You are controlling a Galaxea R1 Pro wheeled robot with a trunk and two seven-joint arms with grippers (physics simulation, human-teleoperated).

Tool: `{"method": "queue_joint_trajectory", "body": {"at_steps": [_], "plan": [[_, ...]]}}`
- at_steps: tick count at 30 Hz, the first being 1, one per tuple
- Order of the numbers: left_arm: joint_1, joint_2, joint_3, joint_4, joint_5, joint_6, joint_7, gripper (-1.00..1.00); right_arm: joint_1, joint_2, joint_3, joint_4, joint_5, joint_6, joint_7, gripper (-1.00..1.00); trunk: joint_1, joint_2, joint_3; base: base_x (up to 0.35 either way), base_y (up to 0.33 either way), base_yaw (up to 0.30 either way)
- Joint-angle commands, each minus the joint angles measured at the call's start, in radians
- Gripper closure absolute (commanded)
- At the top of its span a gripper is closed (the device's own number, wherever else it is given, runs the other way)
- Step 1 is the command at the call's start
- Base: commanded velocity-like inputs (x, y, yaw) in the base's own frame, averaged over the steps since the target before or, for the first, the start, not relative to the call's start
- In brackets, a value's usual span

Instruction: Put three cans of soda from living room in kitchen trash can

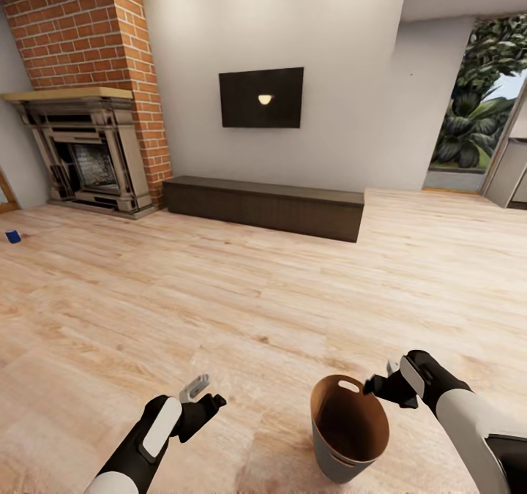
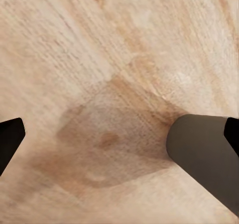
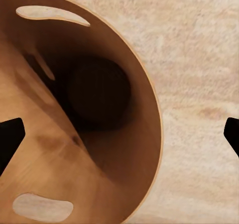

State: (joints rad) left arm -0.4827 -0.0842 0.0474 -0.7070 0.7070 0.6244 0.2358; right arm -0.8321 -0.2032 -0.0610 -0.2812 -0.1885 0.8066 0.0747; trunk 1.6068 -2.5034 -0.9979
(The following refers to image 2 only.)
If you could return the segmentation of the trash can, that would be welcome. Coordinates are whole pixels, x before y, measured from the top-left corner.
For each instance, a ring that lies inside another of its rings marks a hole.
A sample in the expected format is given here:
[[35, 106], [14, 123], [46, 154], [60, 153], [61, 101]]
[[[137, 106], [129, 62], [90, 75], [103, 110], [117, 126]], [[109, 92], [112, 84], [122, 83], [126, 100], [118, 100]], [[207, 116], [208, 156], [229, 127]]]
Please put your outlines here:
[[239, 217], [239, 157], [224, 136], [228, 117], [186, 114], [171, 126], [169, 157]]

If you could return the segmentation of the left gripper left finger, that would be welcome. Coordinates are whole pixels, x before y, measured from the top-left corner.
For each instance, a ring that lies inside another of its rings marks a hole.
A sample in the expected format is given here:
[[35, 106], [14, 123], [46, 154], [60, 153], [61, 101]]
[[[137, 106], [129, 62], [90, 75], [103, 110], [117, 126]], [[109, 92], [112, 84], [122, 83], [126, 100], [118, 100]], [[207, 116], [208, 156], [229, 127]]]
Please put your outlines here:
[[25, 137], [20, 117], [0, 123], [0, 176]]

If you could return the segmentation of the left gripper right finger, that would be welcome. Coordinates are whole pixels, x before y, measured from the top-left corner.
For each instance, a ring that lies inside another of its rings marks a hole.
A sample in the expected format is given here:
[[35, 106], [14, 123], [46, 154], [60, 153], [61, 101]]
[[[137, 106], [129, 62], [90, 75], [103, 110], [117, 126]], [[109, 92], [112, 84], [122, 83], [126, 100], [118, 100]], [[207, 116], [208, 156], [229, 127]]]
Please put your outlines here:
[[228, 117], [224, 136], [239, 157], [239, 119]]

